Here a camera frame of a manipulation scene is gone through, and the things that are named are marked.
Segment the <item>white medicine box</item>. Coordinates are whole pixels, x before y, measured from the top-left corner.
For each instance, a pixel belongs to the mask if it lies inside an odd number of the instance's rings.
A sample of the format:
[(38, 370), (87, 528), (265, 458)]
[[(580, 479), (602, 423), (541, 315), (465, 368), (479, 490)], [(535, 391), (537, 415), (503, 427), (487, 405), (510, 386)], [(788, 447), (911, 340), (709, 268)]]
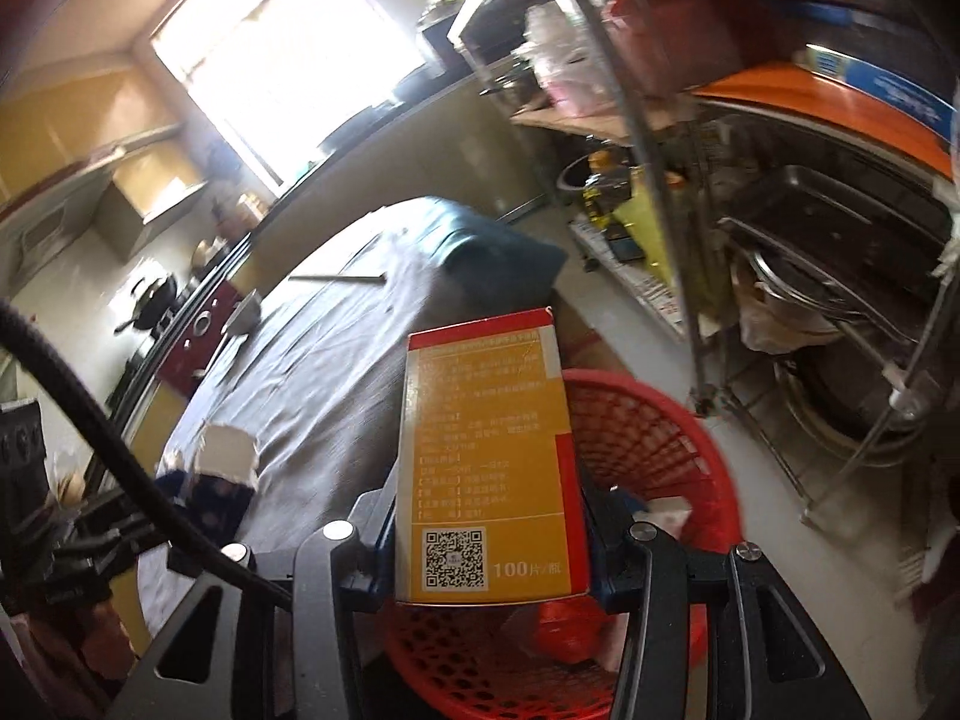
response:
[(674, 539), (681, 539), (683, 528), (693, 514), (693, 505), (683, 496), (651, 499), (633, 514), (638, 523), (651, 523)]

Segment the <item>dark blue tall box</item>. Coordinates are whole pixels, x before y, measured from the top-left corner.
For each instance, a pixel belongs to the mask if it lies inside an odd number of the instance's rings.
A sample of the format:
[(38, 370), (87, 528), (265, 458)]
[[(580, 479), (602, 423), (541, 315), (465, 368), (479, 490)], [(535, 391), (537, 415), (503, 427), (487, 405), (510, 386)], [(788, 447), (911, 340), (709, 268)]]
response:
[(155, 484), (217, 548), (235, 541), (257, 491), (259, 444), (251, 434), (206, 422), (192, 461), (167, 452)]

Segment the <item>red orange medicine box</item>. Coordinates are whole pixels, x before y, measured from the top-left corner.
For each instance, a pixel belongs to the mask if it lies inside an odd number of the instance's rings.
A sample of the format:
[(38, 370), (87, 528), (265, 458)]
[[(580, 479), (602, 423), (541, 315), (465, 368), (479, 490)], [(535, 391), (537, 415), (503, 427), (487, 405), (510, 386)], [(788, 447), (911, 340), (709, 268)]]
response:
[(410, 335), (395, 600), (527, 605), (587, 589), (589, 548), (551, 310)]

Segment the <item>metal kitchen storage rack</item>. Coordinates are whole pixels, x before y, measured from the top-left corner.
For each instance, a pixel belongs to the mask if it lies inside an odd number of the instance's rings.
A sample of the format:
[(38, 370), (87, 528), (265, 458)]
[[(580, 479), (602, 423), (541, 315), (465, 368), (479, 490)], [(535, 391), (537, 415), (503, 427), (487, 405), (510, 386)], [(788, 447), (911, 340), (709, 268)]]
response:
[[(958, 383), (955, 146), (846, 75), (864, 67), (898, 89), (955, 75), (957, 2), (551, 1), (643, 166), (693, 367), (708, 359), (695, 281), (740, 255), (877, 372), (882, 405), (843, 476), (894, 422), (942, 410)], [(451, 39), (498, 2), (466, 0)]]

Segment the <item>red plastic mesh basket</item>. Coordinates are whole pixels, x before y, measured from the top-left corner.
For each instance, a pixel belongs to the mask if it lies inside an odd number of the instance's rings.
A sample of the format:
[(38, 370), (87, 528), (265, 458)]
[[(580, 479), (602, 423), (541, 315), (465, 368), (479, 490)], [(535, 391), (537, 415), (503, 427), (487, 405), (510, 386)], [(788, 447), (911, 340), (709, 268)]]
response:
[(724, 571), (739, 503), (700, 420), (625, 374), (566, 372), (592, 589), (542, 605), (394, 606), (386, 652), (448, 718), (649, 718), (685, 712), (718, 630), (695, 567)]

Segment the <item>dark red built-in oven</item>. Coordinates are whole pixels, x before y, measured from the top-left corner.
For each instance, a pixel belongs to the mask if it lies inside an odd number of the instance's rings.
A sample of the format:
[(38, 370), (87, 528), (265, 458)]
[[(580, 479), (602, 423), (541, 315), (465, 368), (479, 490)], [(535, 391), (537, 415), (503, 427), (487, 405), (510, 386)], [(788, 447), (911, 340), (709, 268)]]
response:
[(161, 382), (184, 398), (194, 395), (206, 366), (215, 356), (223, 328), (233, 314), (242, 294), (224, 281), (213, 291), (195, 316), (190, 317), (184, 330), (172, 343), (169, 353), (158, 369)]

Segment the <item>grey tablecloth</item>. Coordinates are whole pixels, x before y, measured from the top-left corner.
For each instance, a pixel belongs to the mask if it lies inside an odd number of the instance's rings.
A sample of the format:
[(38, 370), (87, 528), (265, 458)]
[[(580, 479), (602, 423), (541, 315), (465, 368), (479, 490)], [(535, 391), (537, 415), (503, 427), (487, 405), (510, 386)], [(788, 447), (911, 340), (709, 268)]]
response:
[(236, 538), (257, 554), (296, 548), (386, 481), (410, 333), (542, 307), (567, 260), (452, 200), (383, 206), (291, 275), (386, 273), (387, 283), (277, 284), (259, 325), (213, 362), (161, 461), (181, 452), (190, 463), (206, 422), (251, 434), (257, 491)]

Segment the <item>black wok with lid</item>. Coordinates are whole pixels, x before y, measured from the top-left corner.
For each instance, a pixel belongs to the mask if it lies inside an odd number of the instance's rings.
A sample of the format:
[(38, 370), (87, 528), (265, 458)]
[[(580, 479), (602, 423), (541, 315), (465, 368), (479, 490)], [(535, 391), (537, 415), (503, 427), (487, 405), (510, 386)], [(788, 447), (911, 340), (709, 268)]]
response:
[(145, 288), (140, 288), (142, 283), (143, 278), (140, 278), (133, 285), (130, 291), (135, 298), (132, 314), (119, 327), (114, 328), (116, 335), (124, 333), (127, 328), (133, 328), (137, 332), (153, 333), (161, 323), (176, 314), (179, 286), (174, 275), (156, 278)]

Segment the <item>long thin wooden stick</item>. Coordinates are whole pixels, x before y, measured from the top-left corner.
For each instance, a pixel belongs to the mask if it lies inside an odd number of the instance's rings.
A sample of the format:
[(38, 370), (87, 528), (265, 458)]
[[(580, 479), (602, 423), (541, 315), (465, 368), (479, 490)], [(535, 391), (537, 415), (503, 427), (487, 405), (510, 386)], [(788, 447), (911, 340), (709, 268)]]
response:
[(295, 273), (286, 278), (290, 283), (316, 283), (316, 284), (369, 284), (370, 286), (384, 286), (387, 283), (386, 273), (379, 275), (345, 275), (345, 273), (334, 273), (333, 275), (321, 275), (320, 273)]

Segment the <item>pink white plastic bag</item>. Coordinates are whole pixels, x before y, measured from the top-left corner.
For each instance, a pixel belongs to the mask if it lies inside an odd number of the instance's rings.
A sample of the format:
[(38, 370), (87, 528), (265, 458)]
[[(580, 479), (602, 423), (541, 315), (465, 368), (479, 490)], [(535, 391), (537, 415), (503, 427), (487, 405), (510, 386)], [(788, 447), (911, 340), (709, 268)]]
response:
[(584, 119), (615, 107), (589, 41), (555, 2), (526, 11), (524, 42), (514, 54), (526, 60), (537, 85), (565, 117)]

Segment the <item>black microwave oven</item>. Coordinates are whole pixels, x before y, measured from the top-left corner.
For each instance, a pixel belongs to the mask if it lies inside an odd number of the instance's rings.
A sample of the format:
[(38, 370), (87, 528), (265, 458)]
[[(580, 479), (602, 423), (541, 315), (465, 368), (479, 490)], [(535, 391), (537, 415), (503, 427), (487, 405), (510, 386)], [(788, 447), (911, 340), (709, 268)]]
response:
[(502, 64), (523, 42), (526, 11), (545, 0), (483, 0), (454, 41), (449, 32), (467, 0), (428, 0), (416, 20), (427, 76), (454, 82)]

